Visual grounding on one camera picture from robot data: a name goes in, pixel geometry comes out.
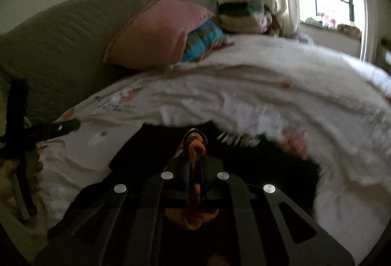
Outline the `black garment with white lettering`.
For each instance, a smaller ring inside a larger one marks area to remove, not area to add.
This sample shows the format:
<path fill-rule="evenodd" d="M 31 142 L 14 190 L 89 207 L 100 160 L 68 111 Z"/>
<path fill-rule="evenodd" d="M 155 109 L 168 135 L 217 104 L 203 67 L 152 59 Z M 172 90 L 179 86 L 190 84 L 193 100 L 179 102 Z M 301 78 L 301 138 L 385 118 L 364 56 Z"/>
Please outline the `black garment with white lettering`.
<path fill-rule="evenodd" d="M 218 215 L 196 230 L 188 230 L 165 216 L 166 208 L 188 208 L 190 164 L 183 154 L 185 135 L 196 130 L 206 138 L 206 154 L 201 159 L 200 209 L 218 209 Z M 221 131 L 213 122 L 196 127 L 164 127 L 145 124 L 118 151 L 109 164 L 110 173 L 160 173 L 163 179 L 154 235 L 163 249 L 189 258 L 223 247 L 222 201 L 213 181 L 224 171 L 240 178 L 250 194 L 259 183 L 276 184 L 307 214 L 313 214 L 319 166 L 305 157 L 305 143 L 299 135 L 286 146 L 264 135 L 236 136 Z"/>

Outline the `white strawberry print bed sheet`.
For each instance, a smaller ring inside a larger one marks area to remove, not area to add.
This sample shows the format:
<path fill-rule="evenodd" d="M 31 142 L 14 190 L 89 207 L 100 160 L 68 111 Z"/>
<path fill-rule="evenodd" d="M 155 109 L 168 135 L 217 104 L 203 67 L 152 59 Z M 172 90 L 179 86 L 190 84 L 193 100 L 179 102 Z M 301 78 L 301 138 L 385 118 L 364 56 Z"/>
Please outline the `white strawberry print bed sheet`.
<path fill-rule="evenodd" d="M 200 64 L 117 81 L 71 108 L 81 128 L 50 140 L 40 196 L 49 226 L 145 123 L 209 120 L 233 142 L 264 134 L 321 166 L 317 221 L 357 263 L 390 219 L 390 77 L 351 56 L 294 41 L 242 35 Z"/>

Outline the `orange sock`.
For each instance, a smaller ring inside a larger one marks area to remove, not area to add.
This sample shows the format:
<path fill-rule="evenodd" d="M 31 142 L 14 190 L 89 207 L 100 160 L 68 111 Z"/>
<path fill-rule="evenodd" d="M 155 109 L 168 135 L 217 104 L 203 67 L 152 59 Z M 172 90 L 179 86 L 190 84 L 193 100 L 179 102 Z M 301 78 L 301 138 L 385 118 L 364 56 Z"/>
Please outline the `orange sock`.
<path fill-rule="evenodd" d="M 201 204 L 201 185 L 199 183 L 201 179 L 201 159 L 206 154 L 206 138 L 196 130 L 190 130 L 185 135 L 182 145 L 183 154 L 186 155 L 186 159 L 190 164 L 188 189 L 191 203 L 188 208 L 166 208 L 165 216 L 188 230 L 196 230 L 204 222 L 214 219 L 219 210 L 212 211 L 211 209 L 199 208 Z"/>

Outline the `pink pillow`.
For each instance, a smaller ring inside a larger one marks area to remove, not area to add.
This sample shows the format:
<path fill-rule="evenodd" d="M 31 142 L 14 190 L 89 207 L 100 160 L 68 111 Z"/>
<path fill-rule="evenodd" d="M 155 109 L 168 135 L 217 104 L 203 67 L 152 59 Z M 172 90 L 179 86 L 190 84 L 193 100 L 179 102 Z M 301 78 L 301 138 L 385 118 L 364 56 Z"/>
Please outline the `pink pillow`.
<path fill-rule="evenodd" d="M 155 0 L 116 34 L 103 61 L 133 70 L 176 64 L 184 55 L 187 35 L 213 16 L 197 3 Z"/>

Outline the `clothes on window sill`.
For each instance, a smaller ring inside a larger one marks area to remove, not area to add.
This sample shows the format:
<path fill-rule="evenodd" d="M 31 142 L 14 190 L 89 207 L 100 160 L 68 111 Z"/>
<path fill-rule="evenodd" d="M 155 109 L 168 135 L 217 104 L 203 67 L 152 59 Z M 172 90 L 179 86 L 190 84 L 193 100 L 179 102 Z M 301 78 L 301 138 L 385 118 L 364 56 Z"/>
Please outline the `clothes on window sill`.
<path fill-rule="evenodd" d="M 343 34 L 345 36 L 357 40 L 361 40 L 362 38 L 362 32 L 359 28 L 350 24 L 342 24 L 342 23 L 337 24 L 334 19 L 332 19 L 330 22 L 323 22 L 323 21 L 316 20 L 312 17 L 309 17 L 304 22 L 306 24 L 311 24 L 315 27 L 337 31 L 339 34 Z"/>

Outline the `grey-green padded headboard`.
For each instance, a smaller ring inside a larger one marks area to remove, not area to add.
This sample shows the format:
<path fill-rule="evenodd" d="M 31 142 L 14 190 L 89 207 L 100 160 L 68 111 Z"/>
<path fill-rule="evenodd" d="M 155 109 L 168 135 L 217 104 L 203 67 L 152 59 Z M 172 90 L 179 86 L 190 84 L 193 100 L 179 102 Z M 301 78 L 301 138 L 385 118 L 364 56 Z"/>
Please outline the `grey-green padded headboard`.
<path fill-rule="evenodd" d="M 136 70 L 103 62 L 109 43 L 153 0 L 69 0 L 1 35 L 1 84 L 11 114 L 33 125 L 65 111 Z M 217 12 L 218 0 L 181 0 Z"/>

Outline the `stack of folded clothes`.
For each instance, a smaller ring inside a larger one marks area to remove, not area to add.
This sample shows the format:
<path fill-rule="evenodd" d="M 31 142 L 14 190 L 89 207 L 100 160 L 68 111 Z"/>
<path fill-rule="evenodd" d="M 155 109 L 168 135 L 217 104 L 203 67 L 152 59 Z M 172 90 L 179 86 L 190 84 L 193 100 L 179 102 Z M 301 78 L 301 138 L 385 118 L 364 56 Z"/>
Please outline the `stack of folded clothes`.
<path fill-rule="evenodd" d="M 231 34 L 282 36 L 282 29 L 268 5 L 257 1 L 231 1 L 219 4 L 221 28 Z"/>

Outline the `blue plaid pillow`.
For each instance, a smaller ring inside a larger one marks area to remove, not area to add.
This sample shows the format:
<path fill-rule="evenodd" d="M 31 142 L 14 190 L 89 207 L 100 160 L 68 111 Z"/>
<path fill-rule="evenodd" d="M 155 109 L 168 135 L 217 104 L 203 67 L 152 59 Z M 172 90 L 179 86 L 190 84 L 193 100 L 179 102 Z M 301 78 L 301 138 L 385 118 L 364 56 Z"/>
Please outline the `blue plaid pillow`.
<path fill-rule="evenodd" d="M 213 51 L 229 45 L 227 36 L 210 19 L 187 35 L 181 62 L 200 62 Z"/>

